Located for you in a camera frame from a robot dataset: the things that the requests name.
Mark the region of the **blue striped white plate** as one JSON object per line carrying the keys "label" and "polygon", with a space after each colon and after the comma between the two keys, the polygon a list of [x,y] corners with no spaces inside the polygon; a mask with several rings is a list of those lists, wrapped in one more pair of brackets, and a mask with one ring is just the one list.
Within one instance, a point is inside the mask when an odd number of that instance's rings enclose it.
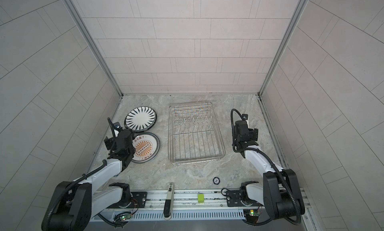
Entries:
{"label": "blue striped white plate", "polygon": [[136,133],[146,132],[157,121],[157,113],[150,107],[137,107],[130,111],[125,118],[125,128]]}

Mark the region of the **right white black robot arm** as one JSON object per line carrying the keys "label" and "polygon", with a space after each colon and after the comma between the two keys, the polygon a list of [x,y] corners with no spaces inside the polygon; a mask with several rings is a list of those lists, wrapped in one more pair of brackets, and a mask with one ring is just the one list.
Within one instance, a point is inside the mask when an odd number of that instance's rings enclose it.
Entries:
{"label": "right white black robot arm", "polygon": [[303,197],[296,173],[275,164],[253,138],[256,131],[248,128],[247,121],[231,122],[233,150],[249,161],[263,176],[263,183],[243,182],[240,187],[241,201],[249,206],[257,202],[265,207],[269,219],[285,219],[300,225],[305,213]]}

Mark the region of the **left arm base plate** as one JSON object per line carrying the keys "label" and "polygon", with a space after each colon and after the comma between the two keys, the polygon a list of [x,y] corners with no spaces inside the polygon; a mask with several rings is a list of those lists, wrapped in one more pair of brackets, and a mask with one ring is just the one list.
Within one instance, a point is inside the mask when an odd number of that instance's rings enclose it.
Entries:
{"label": "left arm base plate", "polygon": [[128,203],[118,206],[121,209],[143,209],[147,201],[147,192],[131,192],[131,199]]}

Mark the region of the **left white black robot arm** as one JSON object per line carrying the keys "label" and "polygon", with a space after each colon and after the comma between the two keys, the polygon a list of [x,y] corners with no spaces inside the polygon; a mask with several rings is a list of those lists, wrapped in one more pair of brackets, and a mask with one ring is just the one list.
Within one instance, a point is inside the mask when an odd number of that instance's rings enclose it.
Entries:
{"label": "left white black robot arm", "polygon": [[100,167],[80,178],[59,183],[43,218],[43,231],[83,231],[91,218],[111,205],[127,207],[132,202],[129,184],[113,183],[99,189],[124,171],[135,154],[134,132],[113,127],[113,137],[105,138],[109,156]]}

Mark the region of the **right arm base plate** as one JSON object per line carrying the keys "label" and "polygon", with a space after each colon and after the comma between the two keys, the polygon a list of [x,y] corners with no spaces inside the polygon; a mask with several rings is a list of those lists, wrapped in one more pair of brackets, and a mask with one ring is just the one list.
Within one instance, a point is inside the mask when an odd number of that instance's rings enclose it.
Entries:
{"label": "right arm base plate", "polygon": [[222,191],[222,195],[226,197],[227,206],[233,207],[258,207],[260,203],[256,201],[245,202],[242,200],[242,194],[240,190],[227,190]]}

